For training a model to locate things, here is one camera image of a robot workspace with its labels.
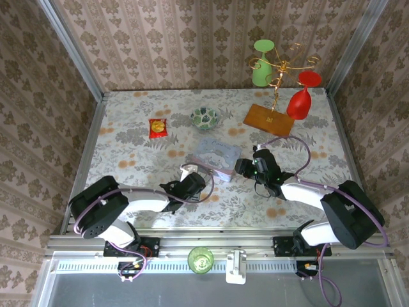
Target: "snack bag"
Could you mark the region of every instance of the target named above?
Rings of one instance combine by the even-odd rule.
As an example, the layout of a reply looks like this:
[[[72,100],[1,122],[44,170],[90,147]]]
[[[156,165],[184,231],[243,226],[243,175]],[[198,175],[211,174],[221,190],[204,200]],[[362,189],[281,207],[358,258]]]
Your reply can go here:
[[[149,127],[150,127],[149,129],[150,139],[161,138],[163,136],[167,136],[165,118],[149,119]]]

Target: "wall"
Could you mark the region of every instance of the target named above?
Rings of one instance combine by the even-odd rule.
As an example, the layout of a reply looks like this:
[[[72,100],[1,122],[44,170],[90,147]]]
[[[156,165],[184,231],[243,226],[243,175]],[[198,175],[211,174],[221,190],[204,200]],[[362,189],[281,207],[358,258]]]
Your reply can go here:
[[[36,1],[0,1],[0,306],[27,306],[95,101]]]
[[[368,0],[54,0],[104,91],[251,87],[253,44],[322,58],[326,85]],[[295,83],[287,79],[283,86]]]
[[[409,290],[409,1],[389,0],[336,95]]]

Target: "ceramic bowl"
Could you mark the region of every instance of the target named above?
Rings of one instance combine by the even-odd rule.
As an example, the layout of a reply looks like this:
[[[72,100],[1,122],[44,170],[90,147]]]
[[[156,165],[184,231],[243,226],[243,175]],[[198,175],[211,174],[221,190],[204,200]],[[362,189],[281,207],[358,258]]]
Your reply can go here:
[[[197,128],[208,130],[217,125],[219,116],[217,112],[210,107],[200,107],[193,111],[190,119]]]

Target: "floral tablecloth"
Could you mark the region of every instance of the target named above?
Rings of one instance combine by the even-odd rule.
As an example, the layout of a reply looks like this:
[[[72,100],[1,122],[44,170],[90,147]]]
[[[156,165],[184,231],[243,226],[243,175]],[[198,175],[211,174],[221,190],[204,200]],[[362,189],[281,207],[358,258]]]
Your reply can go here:
[[[277,110],[285,113],[288,101],[298,89],[280,89]],[[291,134],[311,148],[310,165],[302,178],[340,184],[350,178],[341,141],[326,94],[310,90],[313,105],[305,120],[296,121]],[[252,146],[273,135],[244,125],[251,104],[270,107],[273,89],[267,90],[171,90],[120,91],[109,94],[105,116],[96,142],[87,186],[104,175],[128,185],[157,187],[179,179],[179,166],[189,162],[201,138],[211,136],[242,148],[242,157],[252,157]],[[189,115],[197,107],[219,111],[216,128],[201,131]],[[168,136],[149,139],[149,118],[167,118]],[[307,152],[296,141],[280,140],[270,148],[282,170],[295,172]],[[215,179],[210,199],[184,205],[175,215],[156,212],[127,212],[122,219],[138,228],[166,227],[283,227],[299,226],[309,219],[320,220],[322,211],[296,201],[263,198],[254,192],[254,181],[235,175],[231,182]],[[259,186],[259,193],[266,193]],[[201,197],[208,193],[208,187]]]

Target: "wooden block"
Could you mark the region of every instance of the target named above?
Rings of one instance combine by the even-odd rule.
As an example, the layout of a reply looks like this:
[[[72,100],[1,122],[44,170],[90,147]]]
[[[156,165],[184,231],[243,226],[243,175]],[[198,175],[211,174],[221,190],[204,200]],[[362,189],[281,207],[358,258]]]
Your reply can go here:
[[[253,104],[247,113],[244,123],[248,126],[274,134],[288,136],[294,124],[294,119],[286,114]]]

